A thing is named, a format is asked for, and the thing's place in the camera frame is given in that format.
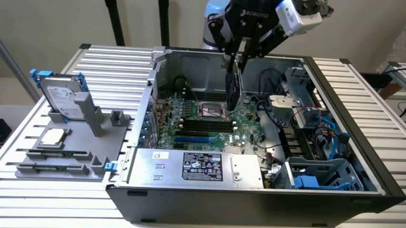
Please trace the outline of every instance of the power supply label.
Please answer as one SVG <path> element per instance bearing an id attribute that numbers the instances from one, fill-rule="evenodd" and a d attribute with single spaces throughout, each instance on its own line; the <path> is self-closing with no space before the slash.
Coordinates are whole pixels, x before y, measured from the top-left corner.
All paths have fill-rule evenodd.
<path id="1" fill-rule="evenodd" d="M 181 178 L 186 181 L 222 181 L 221 155 L 182 153 Z"/>

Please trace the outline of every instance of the blue tab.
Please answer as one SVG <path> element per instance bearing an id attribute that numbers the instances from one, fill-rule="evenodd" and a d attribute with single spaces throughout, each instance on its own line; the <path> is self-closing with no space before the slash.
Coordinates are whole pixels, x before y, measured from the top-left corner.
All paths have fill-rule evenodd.
<path id="1" fill-rule="evenodd" d="M 106 163 L 105 165 L 104 165 L 104 171 L 105 172 L 116 172 L 116 167 L 118 166 L 118 164 L 117 163 Z"/>
<path id="2" fill-rule="evenodd" d="M 299 189 L 317 189 L 317 179 L 315 176 L 297 176 L 293 183 Z"/>
<path id="3" fill-rule="evenodd" d="M 53 71 L 50 71 L 50 70 L 41 70 L 37 73 L 37 76 L 41 76 L 41 77 L 49 77 L 50 75 L 53 75 Z"/>
<path id="4" fill-rule="evenodd" d="M 29 71 L 30 76 L 31 76 L 31 75 L 35 75 L 35 72 L 37 72 L 35 69 L 30 69 L 30 71 Z"/>
<path id="5" fill-rule="evenodd" d="M 29 71 L 29 74 L 30 74 L 30 78 L 31 78 L 33 82 L 35 83 L 37 88 L 39 89 L 39 83 L 38 83 L 38 80 L 37 80 L 37 70 L 31 69 Z"/>

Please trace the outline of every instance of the blue drive bracket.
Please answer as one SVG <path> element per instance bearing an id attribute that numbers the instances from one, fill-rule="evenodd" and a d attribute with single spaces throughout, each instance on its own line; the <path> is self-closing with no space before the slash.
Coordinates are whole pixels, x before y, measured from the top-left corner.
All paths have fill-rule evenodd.
<path id="1" fill-rule="evenodd" d="M 58 76 L 76 78 L 74 80 L 80 83 L 80 91 L 81 92 L 89 92 L 89 88 L 88 88 L 88 84 L 86 84 L 86 81 L 85 81 L 85 77 L 84 77 L 84 75 L 80 72 L 76 75 L 64 75 L 64 74 L 54 74 L 53 71 L 49 71 L 49 70 L 41 70 L 41 71 L 37 72 L 35 69 L 31 69 L 29 71 L 29 74 L 30 74 L 30 78 L 31 78 L 31 80 L 33 80 L 37 88 L 41 90 L 41 92 L 42 92 L 42 94 L 45 96 L 45 99 L 46 99 L 47 104 L 49 104 L 50 109 L 51 109 L 50 113 L 59 114 L 57 112 L 57 109 L 51 106 L 51 102 L 49 101 L 49 97 L 46 96 L 46 93 L 45 93 L 43 88 L 41 86 L 41 79 L 42 78 L 45 78 L 45 77 L 58 77 Z M 90 105 L 92 105 L 92 109 L 96 111 L 97 108 L 96 108 L 96 105 L 93 103 L 93 100 L 90 100 Z M 65 117 L 65 116 L 62 116 L 62 115 L 61 115 L 61 117 L 58 117 L 55 119 L 57 120 L 62 119 L 64 122 L 69 121 L 69 118 Z"/>
<path id="2" fill-rule="evenodd" d="M 351 183 L 343 183 L 339 186 L 319 186 L 315 176 L 297 176 L 293 178 L 297 189 L 319 189 L 319 190 L 348 190 Z"/>

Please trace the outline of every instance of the robotiq logo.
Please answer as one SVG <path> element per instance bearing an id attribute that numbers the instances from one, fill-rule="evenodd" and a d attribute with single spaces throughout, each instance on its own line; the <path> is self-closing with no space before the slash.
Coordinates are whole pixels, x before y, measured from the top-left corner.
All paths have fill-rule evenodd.
<path id="1" fill-rule="evenodd" d="M 258 12 L 246 11 L 246 10 L 242 9 L 240 16 L 245 16 L 245 15 L 260 17 L 260 18 L 267 18 L 268 17 L 267 13 L 258 13 Z"/>

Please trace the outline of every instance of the black pole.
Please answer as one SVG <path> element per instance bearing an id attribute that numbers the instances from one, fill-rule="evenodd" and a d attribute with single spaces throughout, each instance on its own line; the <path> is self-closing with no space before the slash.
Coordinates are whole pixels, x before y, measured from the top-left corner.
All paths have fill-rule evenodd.
<path id="1" fill-rule="evenodd" d="M 169 46 L 169 0 L 157 0 L 158 4 L 158 22 L 160 22 L 160 42 Z"/>
<path id="2" fill-rule="evenodd" d="M 112 21 L 114 43 L 117 46 L 125 46 L 116 0 L 104 0 L 104 2 L 108 9 L 109 20 Z"/>

